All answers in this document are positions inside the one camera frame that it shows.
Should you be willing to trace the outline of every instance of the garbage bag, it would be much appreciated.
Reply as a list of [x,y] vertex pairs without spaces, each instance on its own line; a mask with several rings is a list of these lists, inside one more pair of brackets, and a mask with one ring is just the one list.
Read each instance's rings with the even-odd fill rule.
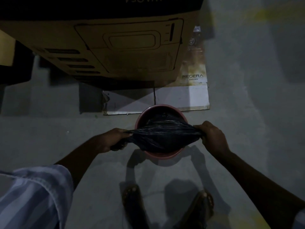
[[131,142],[144,151],[170,153],[204,136],[201,130],[170,113],[157,114],[148,120],[143,127],[126,133],[132,133],[132,136],[122,139],[111,150],[118,150],[124,144]]

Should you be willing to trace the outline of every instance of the concrete floor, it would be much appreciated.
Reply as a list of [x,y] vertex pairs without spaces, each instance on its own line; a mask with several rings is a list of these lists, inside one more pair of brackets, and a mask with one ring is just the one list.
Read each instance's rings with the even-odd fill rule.
[[[209,120],[231,150],[305,200],[304,0],[205,0]],[[91,136],[132,129],[138,115],[79,114],[78,84],[48,84],[35,59],[28,83],[7,87],[0,116],[0,168],[52,164]],[[1,191],[9,185],[3,178]],[[245,192],[198,141],[172,161],[143,160],[135,145],[99,155],[74,194],[67,229],[127,228],[120,188],[136,181],[152,228],[170,228],[196,192],[214,197],[209,228],[268,228]]]

